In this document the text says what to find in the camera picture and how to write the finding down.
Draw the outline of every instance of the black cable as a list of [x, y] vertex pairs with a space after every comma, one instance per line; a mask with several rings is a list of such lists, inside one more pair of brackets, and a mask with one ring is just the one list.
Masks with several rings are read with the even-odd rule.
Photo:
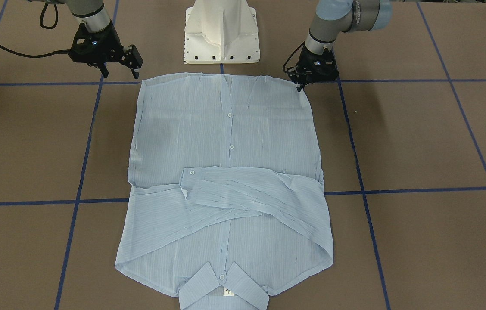
[[293, 55], [295, 55], [295, 54], [296, 54], [296, 52], [297, 52], [297, 51], [298, 51], [298, 50], [299, 50], [301, 47], [303, 47], [303, 46], [304, 46], [304, 42], [302, 42], [302, 43], [299, 45], [299, 47], [297, 47], [297, 48], [296, 48], [296, 50], [294, 50], [294, 51], [291, 53], [291, 55], [289, 56], [289, 58], [287, 58], [287, 61], [285, 61], [285, 63], [283, 64], [283, 72], [285, 72], [285, 73], [289, 73], [289, 72], [288, 72], [288, 71], [285, 69], [285, 67], [287, 66], [287, 63], [289, 63], [289, 61], [291, 60], [291, 58], [293, 58]]
[[56, 21], [53, 23], [52, 26], [45, 26], [44, 25], [44, 15], [46, 15], [46, 10], [48, 10], [48, 4], [44, 4], [44, 8], [42, 8], [42, 12], [40, 13], [40, 27], [44, 29], [54, 29], [57, 26], [57, 22], [59, 21], [59, 13], [57, 12], [57, 4], [53, 5], [53, 8], [56, 10]]
[[28, 55], [28, 54], [16, 52], [14, 50], [10, 50], [10, 49], [8, 49], [7, 47], [4, 47], [1, 44], [0, 44], [0, 48], [3, 49], [4, 51], [7, 51], [7, 52], [12, 53], [14, 55], [21, 56], [21, 57], [27, 57], [27, 58], [44, 58], [44, 57], [48, 57], [48, 56], [51, 56], [51, 55], [69, 53], [69, 50], [58, 50], [58, 51], [52, 51], [51, 53], [46, 53], [46, 54], [42, 54], [42, 55]]

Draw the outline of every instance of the light blue shirt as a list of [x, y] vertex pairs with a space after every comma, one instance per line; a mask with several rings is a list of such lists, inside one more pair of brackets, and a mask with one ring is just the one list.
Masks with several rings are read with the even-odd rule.
[[265, 310], [333, 263], [312, 110], [291, 82], [142, 81], [128, 180], [115, 267], [182, 310]]

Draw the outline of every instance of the striped shirt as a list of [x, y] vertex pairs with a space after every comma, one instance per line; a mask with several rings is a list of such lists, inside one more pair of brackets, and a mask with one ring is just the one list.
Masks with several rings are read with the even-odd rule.
[[265, 310], [331, 266], [310, 102], [272, 77], [142, 82], [115, 267], [182, 310]]

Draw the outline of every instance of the white mounting bracket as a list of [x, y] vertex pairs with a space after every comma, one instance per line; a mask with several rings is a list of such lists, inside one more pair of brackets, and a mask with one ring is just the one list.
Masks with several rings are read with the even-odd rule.
[[184, 63], [260, 60], [256, 10], [247, 0], [196, 0], [186, 10]]

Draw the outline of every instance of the clothing label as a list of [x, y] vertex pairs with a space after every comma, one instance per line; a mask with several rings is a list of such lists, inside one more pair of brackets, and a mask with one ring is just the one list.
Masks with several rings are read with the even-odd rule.
[[224, 296], [233, 296], [234, 295], [234, 293], [232, 291], [228, 290], [224, 286], [222, 288], [224, 289]]

